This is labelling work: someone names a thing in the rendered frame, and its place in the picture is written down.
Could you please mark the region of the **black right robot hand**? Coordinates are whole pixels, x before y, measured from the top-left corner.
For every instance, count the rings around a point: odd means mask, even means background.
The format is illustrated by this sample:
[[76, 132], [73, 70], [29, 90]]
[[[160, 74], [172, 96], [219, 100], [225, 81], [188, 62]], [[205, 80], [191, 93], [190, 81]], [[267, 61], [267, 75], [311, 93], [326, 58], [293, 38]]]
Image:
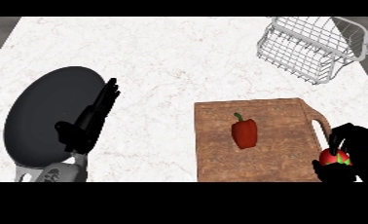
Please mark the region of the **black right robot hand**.
[[320, 180], [327, 183], [355, 182], [357, 178], [368, 181], [368, 129], [352, 123], [333, 128], [329, 145], [330, 154], [336, 156], [339, 150], [344, 150], [352, 165], [333, 163], [323, 166], [320, 161], [314, 160], [312, 166]]

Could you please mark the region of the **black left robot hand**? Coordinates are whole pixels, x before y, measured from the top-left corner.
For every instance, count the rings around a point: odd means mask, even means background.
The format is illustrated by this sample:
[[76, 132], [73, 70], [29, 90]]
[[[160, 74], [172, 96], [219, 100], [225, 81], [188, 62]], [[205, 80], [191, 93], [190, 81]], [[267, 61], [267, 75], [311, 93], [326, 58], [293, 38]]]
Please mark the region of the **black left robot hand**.
[[76, 122], [72, 124], [60, 121], [55, 124], [60, 142], [66, 145], [67, 152], [85, 155], [94, 149], [106, 125], [106, 119], [122, 93], [119, 88], [117, 79], [112, 78], [94, 104], [86, 106]]

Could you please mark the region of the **red tomato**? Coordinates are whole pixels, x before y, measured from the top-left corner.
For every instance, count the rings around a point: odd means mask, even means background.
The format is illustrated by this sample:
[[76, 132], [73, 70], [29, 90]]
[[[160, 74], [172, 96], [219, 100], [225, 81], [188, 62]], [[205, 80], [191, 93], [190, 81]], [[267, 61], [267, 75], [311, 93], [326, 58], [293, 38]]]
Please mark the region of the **red tomato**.
[[352, 162], [351, 162], [351, 158], [348, 156], [348, 154], [345, 153], [344, 150], [338, 150], [338, 155], [332, 154], [332, 151], [329, 149], [326, 149], [321, 152], [320, 155], [320, 163], [323, 166], [332, 165], [332, 164], [344, 164], [351, 166]]

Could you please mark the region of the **brown wooden cutting board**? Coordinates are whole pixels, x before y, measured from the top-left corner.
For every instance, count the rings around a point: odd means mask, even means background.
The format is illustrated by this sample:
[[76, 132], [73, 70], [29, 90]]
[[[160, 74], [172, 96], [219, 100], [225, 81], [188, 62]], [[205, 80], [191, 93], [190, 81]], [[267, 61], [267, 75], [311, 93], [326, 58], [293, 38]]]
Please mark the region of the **brown wooden cutting board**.
[[[253, 120], [258, 142], [242, 149], [233, 124]], [[314, 123], [332, 132], [326, 116], [301, 98], [194, 104], [197, 179], [213, 181], [315, 182], [312, 162], [323, 151]]]

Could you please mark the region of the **dark grey round plate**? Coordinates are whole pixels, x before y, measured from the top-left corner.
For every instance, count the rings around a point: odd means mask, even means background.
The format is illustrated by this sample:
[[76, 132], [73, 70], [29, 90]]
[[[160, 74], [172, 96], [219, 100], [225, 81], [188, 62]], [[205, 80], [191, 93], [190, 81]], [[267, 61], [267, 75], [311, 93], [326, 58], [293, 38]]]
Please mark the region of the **dark grey round plate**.
[[70, 66], [44, 75], [27, 87], [5, 124], [5, 146], [15, 164], [45, 168], [70, 159], [55, 124], [73, 123], [106, 86], [89, 68]]

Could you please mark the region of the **red bell pepper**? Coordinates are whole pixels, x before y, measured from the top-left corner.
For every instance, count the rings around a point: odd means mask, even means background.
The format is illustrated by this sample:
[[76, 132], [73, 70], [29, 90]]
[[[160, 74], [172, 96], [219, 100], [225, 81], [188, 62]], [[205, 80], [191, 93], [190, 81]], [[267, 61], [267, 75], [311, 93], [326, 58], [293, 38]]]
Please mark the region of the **red bell pepper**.
[[237, 122], [233, 124], [233, 138], [240, 149], [252, 148], [258, 143], [258, 125], [253, 119], [243, 119], [236, 113]]

